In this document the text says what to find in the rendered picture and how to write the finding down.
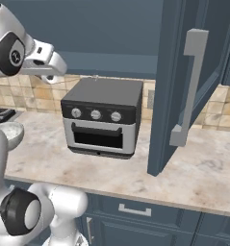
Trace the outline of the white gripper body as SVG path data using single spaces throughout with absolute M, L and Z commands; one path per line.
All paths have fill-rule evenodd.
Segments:
M 22 64 L 22 73 L 26 75 L 63 76 L 66 70 L 67 65 L 57 52 L 32 54 Z

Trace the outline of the grey pot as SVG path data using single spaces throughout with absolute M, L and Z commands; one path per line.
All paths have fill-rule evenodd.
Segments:
M 4 122 L 0 124 L 0 130 L 8 140 L 9 150 L 15 149 L 24 137 L 24 127 L 18 122 Z

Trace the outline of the blue base cabinet door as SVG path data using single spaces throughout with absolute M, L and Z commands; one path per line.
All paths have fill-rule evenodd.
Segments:
M 93 219 L 94 246 L 191 246 L 192 244 L 193 233 L 91 214 L 82 217 L 83 231 L 87 240 L 89 240 L 87 217 Z

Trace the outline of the black and silver toaster oven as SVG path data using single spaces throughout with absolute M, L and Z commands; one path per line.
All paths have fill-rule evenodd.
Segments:
M 94 79 L 80 80 L 61 100 L 64 132 L 67 147 L 76 153 L 129 159 L 135 154 L 141 125 L 141 101 L 143 83 L 141 81 Z M 71 111 L 78 108 L 79 118 Z M 91 118 L 93 110 L 101 112 L 97 120 Z M 114 122 L 111 114 L 118 111 L 121 119 Z M 78 127 L 117 130 L 119 136 L 75 133 L 71 123 Z

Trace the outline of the black hob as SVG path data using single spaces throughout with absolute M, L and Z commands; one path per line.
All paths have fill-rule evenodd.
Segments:
M 0 108 L 0 123 L 7 122 L 15 114 L 16 114 L 16 111 L 13 109 Z

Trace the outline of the blue drawer front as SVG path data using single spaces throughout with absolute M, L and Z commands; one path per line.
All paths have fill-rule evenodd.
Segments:
M 132 201 L 90 193 L 88 194 L 88 197 L 88 211 L 93 212 L 94 214 L 137 220 L 144 223 L 164 226 L 187 233 L 193 233 L 195 231 L 200 216 L 199 211 L 178 209 L 163 205 L 155 205 L 139 201 Z M 152 216 L 147 217 L 119 211 L 119 204 L 124 204 L 125 207 L 128 209 L 152 209 Z
M 204 213 L 198 232 L 205 235 L 230 238 L 230 217 Z

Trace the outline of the blue wall cabinet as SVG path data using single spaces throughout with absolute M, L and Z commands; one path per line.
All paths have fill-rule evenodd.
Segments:
M 164 0 L 0 0 L 69 74 L 156 77 Z

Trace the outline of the grey wall socket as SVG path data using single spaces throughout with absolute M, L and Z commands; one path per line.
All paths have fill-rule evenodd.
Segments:
M 148 90 L 147 108 L 153 110 L 155 90 Z

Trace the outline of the blue wall cabinet door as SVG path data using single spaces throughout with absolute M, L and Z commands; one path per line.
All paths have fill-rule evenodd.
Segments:
M 230 55 L 230 0 L 164 0 L 147 173 L 160 174 L 177 146 L 171 130 L 182 125 L 193 57 L 184 55 L 187 31 L 209 32 L 190 127 L 222 82 Z

